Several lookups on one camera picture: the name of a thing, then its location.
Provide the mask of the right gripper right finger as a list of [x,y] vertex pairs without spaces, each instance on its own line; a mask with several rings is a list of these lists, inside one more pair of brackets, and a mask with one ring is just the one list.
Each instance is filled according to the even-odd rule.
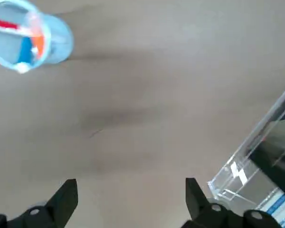
[[279,228],[269,214],[246,210],[238,215],[219,203],[210,203],[195,178],[186,178],[186,205],[191,220],[182,228]]

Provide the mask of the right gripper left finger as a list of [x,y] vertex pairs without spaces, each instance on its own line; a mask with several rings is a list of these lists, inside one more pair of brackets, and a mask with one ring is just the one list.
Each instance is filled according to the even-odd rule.
[[77,181],[66,180],[45,205],[29,208],[7,220],[0,214],[0,228],[64,228],[77,208]]

